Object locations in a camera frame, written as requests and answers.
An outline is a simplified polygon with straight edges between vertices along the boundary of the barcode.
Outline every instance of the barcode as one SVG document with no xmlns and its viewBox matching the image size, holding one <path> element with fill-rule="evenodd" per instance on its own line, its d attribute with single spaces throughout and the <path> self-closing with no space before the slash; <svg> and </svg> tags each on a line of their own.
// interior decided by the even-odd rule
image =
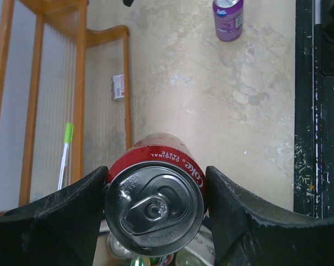
<svg viewBox="0 0 334 266">
<path fill-rule="evenodd" d="M 239 17 L 235 19 L 235 27 L 238 28 L 239 26 L 241 26 L 242 22 L 243 22 L 243 14 L 239 15 Z"/>
</svg>

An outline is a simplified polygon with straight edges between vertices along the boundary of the pull tab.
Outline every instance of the pull tab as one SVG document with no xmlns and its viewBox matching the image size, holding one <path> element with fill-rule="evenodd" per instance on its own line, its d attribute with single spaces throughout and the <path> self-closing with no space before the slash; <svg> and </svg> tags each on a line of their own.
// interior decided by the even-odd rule
<svg viewBox="0 0 334 266">
<path fill-rule="evenodd" d="M 121 222 L 132 234 L 148 231 L 169 215 L 168 201 L 163 196 L 149 196 L 121 213 Z"/>
</svg>

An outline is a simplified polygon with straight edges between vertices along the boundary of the can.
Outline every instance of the can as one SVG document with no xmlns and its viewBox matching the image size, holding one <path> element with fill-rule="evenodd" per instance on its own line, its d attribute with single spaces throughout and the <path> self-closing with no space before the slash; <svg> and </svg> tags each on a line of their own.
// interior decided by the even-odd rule
<svg viewBox="0 0 334 266">
<path fill-rule="evenodd" d="M 113 164 L 106 181 L 106 221 L 128 250 L 162 257 L 197 234 L 206 211 L 205 175 L 177 137 L 147 136 Z"/>
<path fill-rule="evenodd" d="M 214 0 L 213 14 L 216 35 L 220 40 L 236 40 L 243 30 L 244 0 Z"/>
</svg>

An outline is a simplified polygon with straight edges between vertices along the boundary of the beige marble surface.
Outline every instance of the beige marble surface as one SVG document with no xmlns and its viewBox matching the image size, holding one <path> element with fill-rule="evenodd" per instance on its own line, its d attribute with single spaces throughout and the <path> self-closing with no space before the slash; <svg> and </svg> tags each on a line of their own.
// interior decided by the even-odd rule
<svg viewBox="0 0 334 266">
<path fill-rule="evenodd" d="M 135 141 L 174 134 L 203 169 L 292 209 L 295 0 L 246 0 L 231 43 L 215 36 L 211 5 L 90 0 L 88 27 L 130 27 Z"/>
</svg>

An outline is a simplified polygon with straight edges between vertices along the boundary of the red label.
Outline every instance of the red label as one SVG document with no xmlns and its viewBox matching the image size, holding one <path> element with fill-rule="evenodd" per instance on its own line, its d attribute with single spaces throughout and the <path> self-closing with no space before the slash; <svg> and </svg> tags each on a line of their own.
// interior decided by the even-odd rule
<svg viewBox="0 0 334 266">
<path fill-rule="evenodd" d="M 168 162 L 185 170 L 199 186 L 205 201 L 206 178 L 204 173 L 188 155 L 171 147 L 143 146 L 128 151 L 109 169 L 107 183 L 111 183 L 120 172 L 128 167 L 147 161 Z"/>
</svg>

